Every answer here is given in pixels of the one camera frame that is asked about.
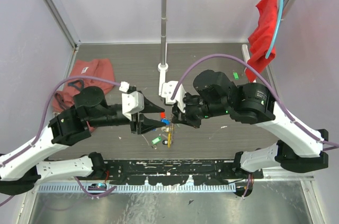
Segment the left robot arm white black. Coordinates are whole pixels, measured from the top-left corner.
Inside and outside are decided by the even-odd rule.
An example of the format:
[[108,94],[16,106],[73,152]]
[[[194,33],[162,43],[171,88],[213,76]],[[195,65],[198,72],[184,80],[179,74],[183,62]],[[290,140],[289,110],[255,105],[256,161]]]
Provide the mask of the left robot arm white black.
[[90,86],[81,90],[74,96],[74,105],[51,119],[39,135],[1,155],[1,193],[15,196],[42,182],[69,177],[103,178],[107,168],[100,153],[49,160],[51,155],[89,138],[90,128],[129,126],[131,133],[141,135],[165,125],[145,117],[146,113],[162,113],[164,109],[135,87],[121,97],[120,104],[108,105],[101,88]]

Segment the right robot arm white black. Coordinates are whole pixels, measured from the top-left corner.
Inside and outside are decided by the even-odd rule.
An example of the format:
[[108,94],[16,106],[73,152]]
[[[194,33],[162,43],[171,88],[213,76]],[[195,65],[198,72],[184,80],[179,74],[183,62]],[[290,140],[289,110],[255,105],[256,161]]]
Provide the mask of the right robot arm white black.
[[308,173],[328,167],[323,142],[325,129],[300,129],[298,119],[290,121],[269,89],[259,83],[235,85],[224,73],[201,72],[193,81],[197,94],[186,92],[177,81],[163,85],[162,95],[172,105],[172,122],[199,128],[203,119],[229,115],[242,124],[261,127],[278,138],[273,145],[235,154],[233,174],[245,178],[249,173],[270,167],[282,167],[295,173]]

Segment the metal keyring with yellow grip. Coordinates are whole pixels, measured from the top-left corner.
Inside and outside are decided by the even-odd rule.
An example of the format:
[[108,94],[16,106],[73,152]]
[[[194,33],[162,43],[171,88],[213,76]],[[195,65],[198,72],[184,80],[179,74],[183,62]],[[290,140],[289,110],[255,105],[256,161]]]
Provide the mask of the metal keyring with yellow grip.
[[171,123],[168,127],[167,147],[170,148],[174,143],[175,124]]

